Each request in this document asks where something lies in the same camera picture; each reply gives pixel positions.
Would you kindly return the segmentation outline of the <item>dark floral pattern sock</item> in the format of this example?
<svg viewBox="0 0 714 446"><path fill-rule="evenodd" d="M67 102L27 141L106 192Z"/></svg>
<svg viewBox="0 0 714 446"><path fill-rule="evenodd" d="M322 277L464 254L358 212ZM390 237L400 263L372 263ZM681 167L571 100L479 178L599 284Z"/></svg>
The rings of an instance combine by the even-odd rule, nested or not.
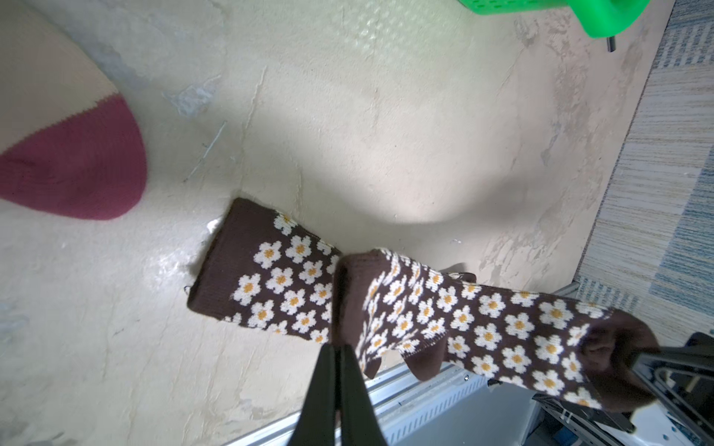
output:
<svg viewBox="0 0 714 446"><path fill-rule="evenodd" d="M427 381L444 363L556 399L630 412L654 395L632 372L659 346L650 328L615 308L477 284L389 250L344 256L336 267L332 340L373 377L401 355Z"/></svg>

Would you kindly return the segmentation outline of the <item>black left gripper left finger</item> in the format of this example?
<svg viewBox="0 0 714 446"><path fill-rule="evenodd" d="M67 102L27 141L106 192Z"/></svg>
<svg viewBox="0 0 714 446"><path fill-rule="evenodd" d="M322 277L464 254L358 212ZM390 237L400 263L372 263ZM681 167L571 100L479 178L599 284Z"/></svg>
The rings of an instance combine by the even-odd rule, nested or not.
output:
<svg viewBox="0 0 714 446"><path fill-rule="evenodd" d="M337 356L323 345L313 370L299 420L289 446L332 446L336 428Z"/></svg>

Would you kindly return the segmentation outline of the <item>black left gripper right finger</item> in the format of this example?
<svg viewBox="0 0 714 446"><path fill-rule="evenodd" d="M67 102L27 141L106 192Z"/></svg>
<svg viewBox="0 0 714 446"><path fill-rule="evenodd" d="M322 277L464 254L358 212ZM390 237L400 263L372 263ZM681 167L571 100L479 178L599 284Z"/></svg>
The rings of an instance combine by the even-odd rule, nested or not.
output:
<svg viewBox="0 0 714 446"><path fill-rule="evenodd" d="M364 384L359 362L349 345L340 348L340 440L346 446L387 446Z"/></svg>

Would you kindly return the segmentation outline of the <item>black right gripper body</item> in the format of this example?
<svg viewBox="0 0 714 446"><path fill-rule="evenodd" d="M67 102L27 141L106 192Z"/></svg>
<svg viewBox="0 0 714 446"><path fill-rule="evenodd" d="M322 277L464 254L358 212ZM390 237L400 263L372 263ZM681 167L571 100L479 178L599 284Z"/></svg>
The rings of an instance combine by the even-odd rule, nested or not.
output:
<svg viewBox="0 0 714 446"><path fill-rule="evenodd" d="M642 354L633 371L656 403L614 414L535 396L545 414L572 432L576 445L711 445L713 337L693 334L682 348Z"/></svg>

